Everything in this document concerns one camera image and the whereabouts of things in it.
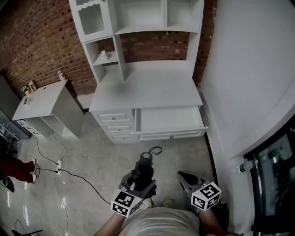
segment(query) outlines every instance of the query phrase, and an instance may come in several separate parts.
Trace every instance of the black and white marker cube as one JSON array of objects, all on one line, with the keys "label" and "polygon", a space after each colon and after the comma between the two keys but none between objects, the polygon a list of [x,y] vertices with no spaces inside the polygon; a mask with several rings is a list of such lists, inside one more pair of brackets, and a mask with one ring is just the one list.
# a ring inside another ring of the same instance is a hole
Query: black and white marker cube
[{"label": "black and white marker cube", "polygon": [[219,202],[221,190],[212,182],[192,193],[191,204],[203,211],[211,208]]},{"label": "black and white marker cube", "polygon": [[125,217],[130,216],[142,204],[143,199],[117,189],[111,202],[111,210]]}]

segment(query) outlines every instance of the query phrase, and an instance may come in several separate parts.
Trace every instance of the tiled floor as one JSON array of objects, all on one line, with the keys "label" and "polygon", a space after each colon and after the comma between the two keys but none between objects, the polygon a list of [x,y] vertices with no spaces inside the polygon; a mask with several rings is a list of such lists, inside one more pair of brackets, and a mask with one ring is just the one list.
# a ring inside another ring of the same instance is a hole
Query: tiled floor
[{"label": "tiled floor", "polygon": [[[207,145],[204,138],[175,139],[167,141],[142,142],[137,144],[113,144],[90,113],[83,123],[80,140],[66,140],[55,134],[67,153],[62,168],[90,181],[107,201],[123,175],[130,172],[142,152],[153,146],[161,146],[163,153],[154,156],[154,179],[157,194],[153,200],[160,206],[165,199],[175,199],[175,207],[184,207],[184,194],[177,178],[177,171],[196,171],[213,181]],[[52,136],[39,139],[43,155],[57,161],[64,149]],[[54,169],[54,163],[41,157],[36,138],[21,141],[19,158],[28,162],[33,158],[42,169]],[[63,172],[54,176],[55,183],[65,200],[69,216],[66,235],[93,235],[112,215],[110,206],[82,179]],[[14,222],[19,219],[27,232],[43,229],[40,235],[57,235],[56,225],[66,229],[66,214],[63,204],[53,185],[53,173],[41,171],[35,184],[25,185],[12,178],[15,193],[0,188],[0,226],[11,235]],[[20,233],[24,233],[17,224]]]}]

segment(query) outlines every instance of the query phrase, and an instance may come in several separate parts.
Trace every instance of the red pants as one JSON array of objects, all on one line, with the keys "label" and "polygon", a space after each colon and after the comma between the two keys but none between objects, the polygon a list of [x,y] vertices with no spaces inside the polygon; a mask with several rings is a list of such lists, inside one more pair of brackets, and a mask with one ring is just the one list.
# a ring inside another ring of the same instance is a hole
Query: red pants
[{"label": "red pants", "polygon": [[28,183],[33,182],[33,176],[30,174],[30,172],[34,171],[32,161],[24,163],[17,158],[4,158],[0,161],[0,170],[2,175],[15,177]]}]

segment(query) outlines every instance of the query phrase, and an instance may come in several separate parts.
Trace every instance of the red brick wall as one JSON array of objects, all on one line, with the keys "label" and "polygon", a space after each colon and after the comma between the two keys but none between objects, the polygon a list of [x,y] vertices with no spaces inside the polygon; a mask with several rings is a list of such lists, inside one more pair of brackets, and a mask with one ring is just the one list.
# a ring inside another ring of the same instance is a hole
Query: red brick wall
[{"label": "red brick wall", "polygon": [[[194,81],[201,81],[214,28],[217,0],[205,0]],[[140,32],[121,35],[126,62],[186,58],[186,32]],[[41,87],[59,80],[62,70],[74,95],[94,92],[96,82],[79,41],[67,0],[14,0],[0,14],[0,70],[20,89],[34,80]]]}]

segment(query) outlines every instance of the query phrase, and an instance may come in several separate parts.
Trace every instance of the open drawer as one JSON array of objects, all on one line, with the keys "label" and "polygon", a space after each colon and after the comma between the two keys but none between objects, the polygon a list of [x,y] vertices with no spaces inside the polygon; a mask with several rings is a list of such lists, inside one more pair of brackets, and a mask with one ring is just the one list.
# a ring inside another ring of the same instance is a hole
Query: open drawer
[{"label": "open drawer", "polygon": [[203,136],[204,126],[199,108],[136,109],[135,131],[140,140],[160,140]]}]

